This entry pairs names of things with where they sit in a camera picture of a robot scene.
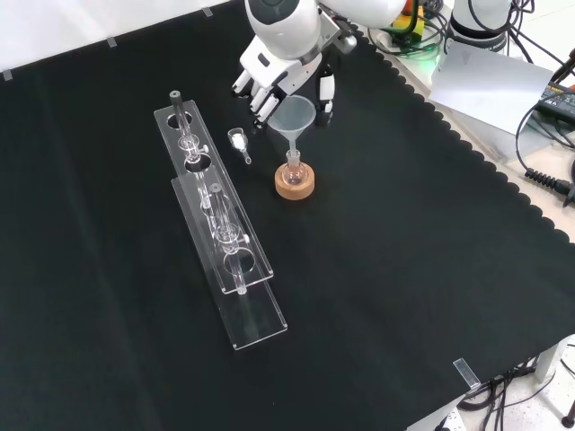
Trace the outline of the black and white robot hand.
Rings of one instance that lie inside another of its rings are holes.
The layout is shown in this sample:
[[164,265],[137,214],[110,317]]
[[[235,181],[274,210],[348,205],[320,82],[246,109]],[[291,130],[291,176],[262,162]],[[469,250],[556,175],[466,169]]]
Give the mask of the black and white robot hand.
[[253,127],[263,129],[281,102],[315,79],[315,124],[327,127],[333,114],[335,76],[328,57],[318,54],[309,63],[276,57],[255,37],[240,57],[242,72],[232,85],[235,97],[247,98]]

